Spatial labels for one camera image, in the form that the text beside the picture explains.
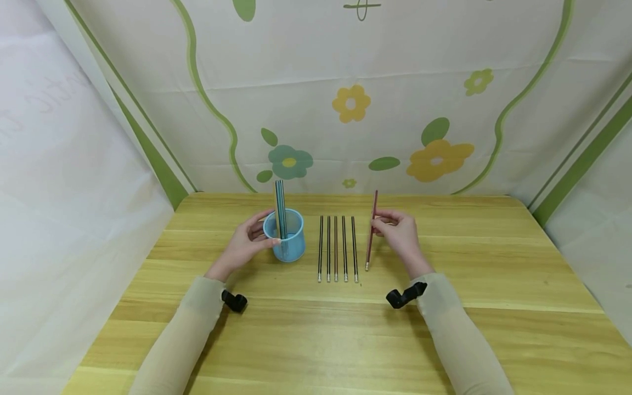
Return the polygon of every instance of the table surface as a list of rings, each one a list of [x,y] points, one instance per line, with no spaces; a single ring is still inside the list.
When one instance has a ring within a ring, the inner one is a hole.
[[[206,193],[183,201],[64,393],[126,394],[193,278],[237,224],[271,202]],[[288,195],[286,204],[305,218],[304,256],[281,264],[266,251],[233,275],[228,288],[243,293],[248,308],[224,309],[189,393],[453,393],[415,304],[393,310],[384,299],[408,278],[382,239],[374,240],[370,271],[362,268],[372,196]],[[522,203],[381,195],[379,207],[416,217],[426,257],[450,278],[517,394],[628,393],[630,347]],[[356,217],[359,284],[317,283],[321,215],[338,216],[339,273],[340,217],[347,218],[350,274],[349,217]]]

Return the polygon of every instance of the mesh pencil cup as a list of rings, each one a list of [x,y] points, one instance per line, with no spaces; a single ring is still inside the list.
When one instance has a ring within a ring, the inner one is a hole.
[[[305,252],[305,235],[303,234],[303,216],[296,210],[285,209],[285,223],[288,238],[281,240],[280,245],[272,247],[274,256],[282,262],[294,262]],[[276,213],[270,213],[264,220],[264,233],[268,238],[277,238]]]

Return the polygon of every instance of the black wrist strap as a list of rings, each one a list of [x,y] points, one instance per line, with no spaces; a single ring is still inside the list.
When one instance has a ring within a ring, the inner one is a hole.
[[[236,313],[241,313],[243,309],[246,308],[248,304],[248,299],[246,296],[237,294],[237,296],[228,292],[226,289],[222,291],[222,301],[230,308],[232,311]]]
[[[411,301],[417,299],[423,295],[423,292],[428,287],[428,284],[417,281],[412,287],[406,288],[403,295],[398,290],[394,289],[386,295],[386,300],[389,301],[393,308],[402,308]]]

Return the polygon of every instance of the sleeve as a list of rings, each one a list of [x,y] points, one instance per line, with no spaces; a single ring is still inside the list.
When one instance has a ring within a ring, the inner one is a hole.
[[[444,369],[457,395],[512,395],[501,364],[469,318],[443,274],[412,280],[427,283],[417,307],[428,325]]]
[[[197,277],[140,366],[130,395],[182,395],[222,311],[224,283]]]

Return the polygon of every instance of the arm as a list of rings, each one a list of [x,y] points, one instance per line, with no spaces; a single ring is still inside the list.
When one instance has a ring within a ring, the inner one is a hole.
[[[394,210],[376,210],[377,236],[397,253],[412,280],[427,283],[417,307],[457,395],[512,395],[514,392],[491,347],[470,320],[443,274],[422,254],[415,219]]]
[[[259,251],[281,242],[264,235],[261,219],[271,212],[262,211],[239,225],[224,253],[204,277],[193,281],[140,366],[130,395],[182,395],[224,306],[226,279]]]
[[[461,306],[443,274],[430,272],[412,280],[427,283],[417,307],[423,315],[439,359],[459,395],[511,395],[501,364]]]
[[[224,283],[198,277],[140,366],[130,395],[180,395],[222,311]]]

